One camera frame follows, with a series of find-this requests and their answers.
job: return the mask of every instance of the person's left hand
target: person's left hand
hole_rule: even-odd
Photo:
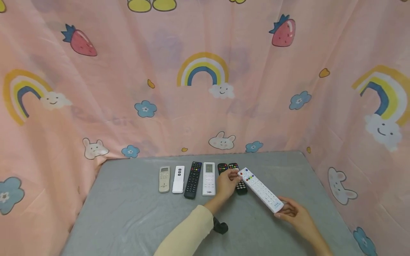
[[[231,197],[236,185],[242,180],[238,172],[238,169],[228,169],[219,175],[215,197],[220,197],[223,200],[227,200]]]

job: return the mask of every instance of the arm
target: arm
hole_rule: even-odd
[[[332,251],[314,224],[309,212],[290,198],[278,198],[286,204],[278,213],[275,213],[275,217],[289,222],[302,237],[310,242],[317,256],[332,256]]]
[[[159,245],[154,256],[193,255],[202,240],[214,228],[213,215],[235,191],[241,181],[238,170],[229,169],[218,177],[218,188],[214,198],[204,206],[198,205]]]

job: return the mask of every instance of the white remote control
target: white remote control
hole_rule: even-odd
[[[159,169],[159,192],[167,193],[169,192],[169,178],[171,176],[171,170],[169,166],[162,166]]]
[[[284,204],[279,200],[248,168],[244,168],[238,173],[243,181],[252,189],[253,192],[265,203],[265,205],[277,213]]]
[[[172,184],[172,193],[180,194],[184,192],[184,173],[185,166],[178,165],[175,167],[174,183]]]
[[[202,175],[202,196],[213,197],[216,193],[215,186],[215,163],[204,163]]]

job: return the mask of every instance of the pink fabric backdrop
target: pink fabric backdrop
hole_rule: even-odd
[[[410,1],[0,1],[2,255],[58,255],[107,159],[278,150],[410,250]]]

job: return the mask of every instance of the black object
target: black object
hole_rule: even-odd
[[[228,165],[226,163],[219,163],[218,164],[218,173],[221,175],[224,171],[228,169]]]
[[[196,189],[198,187],[199,175],[201,173],[201,167],[201,162],[192,162],[191,170],[189,171],[187,186],[185,187],[185,198],[195,198]]]
[[[219,223],[218,219],[214,217],[214,230],[223,235],[228,232],[228,225],[225,222]]]
[[[230,169],[239,169],[237,163],[230,163],[228,166]],[[243,180],[236,185],[236,192],[238,193],[238,195],[245,195],[246,193],[248,193],[248,189],[246,188],[245,182]]]

